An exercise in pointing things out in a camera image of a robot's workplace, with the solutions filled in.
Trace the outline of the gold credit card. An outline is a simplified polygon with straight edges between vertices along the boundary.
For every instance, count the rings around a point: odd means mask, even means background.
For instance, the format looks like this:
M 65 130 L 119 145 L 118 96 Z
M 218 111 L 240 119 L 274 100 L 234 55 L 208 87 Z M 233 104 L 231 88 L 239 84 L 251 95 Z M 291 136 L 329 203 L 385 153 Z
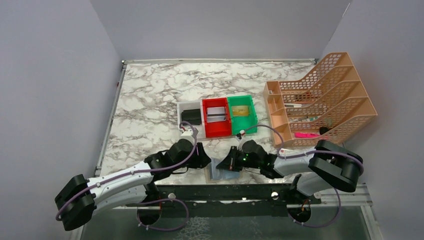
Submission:
M 234 105 L 231 107 L 233 117 L 247 117 L 250 114 L 248 105 Z

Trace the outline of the green plastic bin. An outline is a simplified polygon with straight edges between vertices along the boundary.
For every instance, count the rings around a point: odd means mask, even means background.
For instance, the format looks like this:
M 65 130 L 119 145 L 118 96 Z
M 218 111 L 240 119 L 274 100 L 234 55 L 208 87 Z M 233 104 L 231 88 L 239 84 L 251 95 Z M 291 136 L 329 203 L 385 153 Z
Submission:
M 255 126 L 258 123 L 258 117 L 255 110 L 254 102 L 251 95 L 240 95 L 240 96 L 229 96 L 227 97 L 232 134 L 238 134 L 241 130 L 245 130 L 247 134 L 256 133 L 257 130 L 248 128 Z M 233 117 L 232 106 L 247 105 L 249 107 L 248 116 L 236 116 Z

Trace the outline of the beige card holder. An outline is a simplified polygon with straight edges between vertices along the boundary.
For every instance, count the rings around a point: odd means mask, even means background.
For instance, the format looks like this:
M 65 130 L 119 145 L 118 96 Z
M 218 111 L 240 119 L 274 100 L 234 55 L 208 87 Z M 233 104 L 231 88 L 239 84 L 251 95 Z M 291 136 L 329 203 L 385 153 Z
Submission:
M 239 180 L 242 176 L 240 172 L 225 169 L 217 169 L 222 160 L 211 158 L 211 162 L 204 168 L 205 182 L 207 184 L 229 180 Z

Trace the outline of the white plastic bin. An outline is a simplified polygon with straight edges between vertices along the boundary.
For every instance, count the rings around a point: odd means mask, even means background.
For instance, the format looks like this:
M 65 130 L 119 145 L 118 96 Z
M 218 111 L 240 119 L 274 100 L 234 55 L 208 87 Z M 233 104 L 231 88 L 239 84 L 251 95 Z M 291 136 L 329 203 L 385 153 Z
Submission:
M 201 100 L 194 100 L 194 101 L 182 101 L 177 102 L 177 127 L 180 127 L 181 121 L 181 112 L 184 110 L 191 110 L 191 109 L 200 109 L 201 111 L 201 118 L 202 123 L 201 125 L 193 125 L 198 130 L 197 138 L 204 140 L 206 138 L 206 132 L 205 132 L 205 126 L 204 126 L 204 114 L 203 114 L 203 104 Z

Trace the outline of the red plastic bin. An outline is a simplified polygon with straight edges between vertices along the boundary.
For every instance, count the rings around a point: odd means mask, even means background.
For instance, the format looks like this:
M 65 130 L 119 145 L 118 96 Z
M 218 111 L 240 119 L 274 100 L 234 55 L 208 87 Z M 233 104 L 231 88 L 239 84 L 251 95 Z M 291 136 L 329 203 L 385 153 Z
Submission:
M 225 107 L 226 120 L 218 122 L 207 122 L 207 108 Z M 227 137 L 232 135 L 232 121 L 226 97 L 206 98 L 202 100 L 202 111 L 204 116 L 204 129 L 206 138 Z

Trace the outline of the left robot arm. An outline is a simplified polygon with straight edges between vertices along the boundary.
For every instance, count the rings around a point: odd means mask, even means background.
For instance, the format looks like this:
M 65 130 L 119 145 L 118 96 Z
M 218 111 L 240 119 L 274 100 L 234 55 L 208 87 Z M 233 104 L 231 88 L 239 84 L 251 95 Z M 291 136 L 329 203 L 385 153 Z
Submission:
M 128 204 L 136 194 L 144 205 L 152 205 L 157 191 L 146 185 L 168 178 L 180 168 L 202 169 L 210 163 L 201 142 L 180 139 L 127 169 L 103 177 L 75 175 L 54 199 L 58 210 L 55 219 L 71 231 L 90 221 L 95 211 Z

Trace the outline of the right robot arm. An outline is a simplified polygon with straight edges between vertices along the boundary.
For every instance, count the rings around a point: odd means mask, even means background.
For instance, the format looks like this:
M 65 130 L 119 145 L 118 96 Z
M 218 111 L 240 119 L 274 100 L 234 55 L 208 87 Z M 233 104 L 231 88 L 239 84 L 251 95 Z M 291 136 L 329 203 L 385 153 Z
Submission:
M 330 188 L 355 192 L 364 172 L 363 159 L 359 155 L 328 140 L 319 140 L 316 146 L 292 154 L 268 153 L 254 140 L 242 140 L 238 146 L 231 147 L 216 168 L 233 172 L 258 169 L 269 179 L 299 174 L 294 186 L 288 190 L 289 199 L 296 204 Z

